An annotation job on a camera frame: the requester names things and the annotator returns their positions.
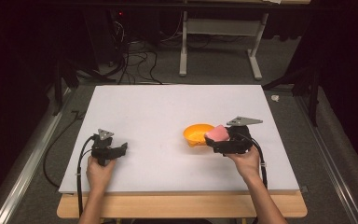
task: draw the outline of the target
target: pink sponge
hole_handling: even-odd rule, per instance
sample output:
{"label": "pink sponge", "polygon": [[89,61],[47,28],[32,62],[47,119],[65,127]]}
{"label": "pink sponge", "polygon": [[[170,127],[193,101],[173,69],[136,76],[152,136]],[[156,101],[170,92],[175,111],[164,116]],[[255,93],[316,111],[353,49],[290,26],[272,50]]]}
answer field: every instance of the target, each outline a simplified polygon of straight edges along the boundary
{"label": "pink sponge", "polygon": [[223,125],[219,125],[208,131],[205,136],[215,142],[227,141],[229,139],[227,129]]}

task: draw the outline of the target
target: gray carpet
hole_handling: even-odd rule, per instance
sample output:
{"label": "gray carpet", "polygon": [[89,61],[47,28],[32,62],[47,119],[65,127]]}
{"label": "gray carpet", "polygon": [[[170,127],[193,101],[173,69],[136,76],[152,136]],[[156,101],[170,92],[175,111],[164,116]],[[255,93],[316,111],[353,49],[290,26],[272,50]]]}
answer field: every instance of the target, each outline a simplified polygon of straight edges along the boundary
{"label": "gray carpet", "polygon": [[[297,40],[280,42],[277,39],[263,40],[257,52],[257,60],[263,75],[262,81],[254,81],[250,64],[246,60],[244,46],[251,47],[252,39],[244,38],[239,41],[229,42],[230,39],[212,41],[205,48],[193,48],[188,53],[187,77],[179,77],[180,48],[173,46],[161,46],[159,48],[142,49],[142,45],[134,49],[153,50],[158,53],[157,65],[153,70],[155,79],[164,83],[181,84],[267,84],[283,75],[287,64],[296,49]],[[189,41],[190,45],[202,46],[202,41]],[[140,84],[150,82],[141,75],[147,77],[153,66],[153,55],[148,54],[145,63],[139,67],[135,65],[140,58],[132,56],[129,75],[123,76],[123,83]],[[75,91],[74,97],[62,113],[53,138],[74,120],[73,110],[84,112],[87,110],[94,86],[98,81],[82,81]],[[283,144],[286,148],[289,160],[293,166],[299,186],[304,190],[303,196],[308,207],[306,217],[289,219],[289,223],[351,223],[341,200],[337,196],[329,174],[326,172],[323,157],[318,149],[317,142],[312,135],[307,119],[302,114],[297,101],[290,92],[290,86],[284,86],[273,91],[265,92],[268,103],[275,118]],[[279,94],[279,102],[270,100],[271,94]],[[354,200],[358,202],[358,158],[337,118],[329,109],[328,101],[321,92],[318,105],[318,129],[324,137],[325,143],[332,149],[332,155],[337,159],[337,167],[348,183]],[[47,157],[47,170],[50,178],[60,183],[67,162],[72,153],[77,133],[81,127],[81,120],[63,133],[53,145]],[[24,149],[23,158],[27,158],[31,149]],[[22,159],[15,170],[20,170]],[[11,174],[6,184],[1,188],[0,202],[10,190],[16,172]],[[36,170],[36,174],[26,191],[18,209],[9,223],[76,223],[77,220],[60,219],[56,215],[57,206],[61,194],[52,187],[43,175],[42,165]]]}

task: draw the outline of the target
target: orange bowl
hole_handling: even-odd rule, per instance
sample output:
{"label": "orange bowl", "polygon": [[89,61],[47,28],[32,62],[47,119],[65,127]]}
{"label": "orange bowl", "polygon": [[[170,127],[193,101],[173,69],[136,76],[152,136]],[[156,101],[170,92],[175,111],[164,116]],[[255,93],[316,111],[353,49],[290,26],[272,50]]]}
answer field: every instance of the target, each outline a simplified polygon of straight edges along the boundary
{"label": "orange bowl", "polygon": [[187,143],[190,147],[195,147],[195,146],[205,146],[205,133],[209,132],[210,130],[212,130],[214,128],[214,126],[210,125],[210,124],[194,124],[191,126],[188,126],[184,131],[183,131],[183,136],[185,137],[185,139],[187,140]]}

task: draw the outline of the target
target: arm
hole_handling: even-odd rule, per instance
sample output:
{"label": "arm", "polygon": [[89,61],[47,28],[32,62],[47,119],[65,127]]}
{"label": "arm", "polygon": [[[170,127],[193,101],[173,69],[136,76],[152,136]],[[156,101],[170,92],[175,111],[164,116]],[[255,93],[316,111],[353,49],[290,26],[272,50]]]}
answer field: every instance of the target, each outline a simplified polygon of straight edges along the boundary
{"label": "arm", "polygon": [[287,223],[269,192],[263,184],[259,173],[259,153],[255,146],[244,154],[227,154],[249,188],[255,211],[260,223]]}
{"label": "arm", "polygon": [[116,161],[110,161],[103,167],[98,164],[97,159],[89,157],[89,165],[86,172],[90,186],[89,198],[79,219],[79,224],[100,223],[103,195],[109,184],[115,163]]}

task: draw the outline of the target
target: white table surface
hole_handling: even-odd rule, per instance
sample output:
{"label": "white table surface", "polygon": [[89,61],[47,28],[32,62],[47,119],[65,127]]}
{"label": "white table surface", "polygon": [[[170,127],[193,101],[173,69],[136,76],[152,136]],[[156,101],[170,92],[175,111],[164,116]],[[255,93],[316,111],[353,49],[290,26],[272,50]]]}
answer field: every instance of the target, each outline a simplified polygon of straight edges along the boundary
{"label": "white table surface", "polygon": [[[114,193],[246,191],[234,163],[210,147],[189,147],[183,130],[223,124],[237,116],[249,125],[267,162],[268,189],[299,190],[265,94],[258,85],[154,85],[96,87],[59,192],[76,192],[76,166],[85,141],[98,129],[115,133],[113,147],[128,142],[107,189]],[[82,189],[87,157],[82,161]]]}

